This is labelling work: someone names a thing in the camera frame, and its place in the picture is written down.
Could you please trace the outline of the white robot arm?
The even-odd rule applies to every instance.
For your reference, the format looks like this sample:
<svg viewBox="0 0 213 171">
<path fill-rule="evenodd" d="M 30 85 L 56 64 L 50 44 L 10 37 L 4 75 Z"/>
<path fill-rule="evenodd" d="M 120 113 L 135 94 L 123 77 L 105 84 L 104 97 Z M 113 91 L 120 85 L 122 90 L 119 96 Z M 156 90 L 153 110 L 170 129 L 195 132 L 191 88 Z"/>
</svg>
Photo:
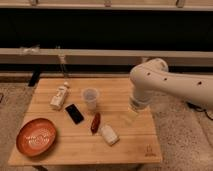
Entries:
<svg viewBox="0 0 213 171">
<path fill-rule="evenodd" d="M 149 105 L 151 91 L 161 91 L 201 107 L 213 121 L 213 76 L 171 73 L 163 59 L 155 58 L 133 67 L 129 78 L 133 85 L 129 103 L 134 110 Z"/>
</svg>

